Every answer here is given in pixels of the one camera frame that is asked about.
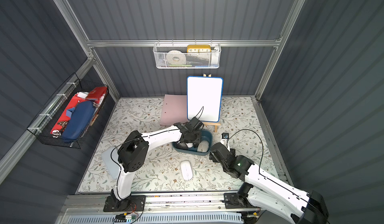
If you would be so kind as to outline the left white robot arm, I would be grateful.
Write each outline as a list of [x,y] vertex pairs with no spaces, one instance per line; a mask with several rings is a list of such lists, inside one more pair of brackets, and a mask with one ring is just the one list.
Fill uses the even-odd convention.
[[148,152],[172,142],[184,143],[188,147],[199,144],[203,128],[203,122],[194,117],[187,123],[175,123],[156,132],[131,132],[117,149],[117,160],[113,160],[120,172],[116,186],[105,201],[103,212],[143,211],[146,197],[132,197],[132,184],[136,172],[144,165]]

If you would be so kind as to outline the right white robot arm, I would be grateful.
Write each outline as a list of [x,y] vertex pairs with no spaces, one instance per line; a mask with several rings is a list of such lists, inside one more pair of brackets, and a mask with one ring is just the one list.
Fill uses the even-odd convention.
[[213,161],[223,171],[243,182],[239,188],[241,206],[265,209],[291,224],[327,224],[329,212],[321,194],[294,188],[260,168],[251,159],[231,153],[221,143],[211,147]]

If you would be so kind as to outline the light grey white mouse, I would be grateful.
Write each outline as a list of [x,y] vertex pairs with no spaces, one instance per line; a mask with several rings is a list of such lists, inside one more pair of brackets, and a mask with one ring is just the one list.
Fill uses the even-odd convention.
[[201,141],[201,143],[197,147],[197,152],[199,153],[206,153],[208,152],[210,147],[210,143],[206,140]]

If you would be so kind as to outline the teal plastic storage box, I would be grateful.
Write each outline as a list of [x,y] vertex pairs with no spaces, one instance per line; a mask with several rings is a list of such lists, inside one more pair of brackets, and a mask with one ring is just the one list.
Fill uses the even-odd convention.
[[180,153],[206,156],[210,153],[213,142],[213,135],[210,131],[202,130],[201,142],[196,147],[188,148],[187,145],[182,145],[178,142],[172,142],[173,148]]

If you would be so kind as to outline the black mouse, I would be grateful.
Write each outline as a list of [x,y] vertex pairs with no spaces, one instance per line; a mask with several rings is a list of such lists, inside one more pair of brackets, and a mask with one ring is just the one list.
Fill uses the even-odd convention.
[[175,144],[175,147],[176,147],[177,149],[180,149],[180,150],[187,150],[187,149],[188,149],[187,144],[184,143],[184,142],[177,142],[177,143]]

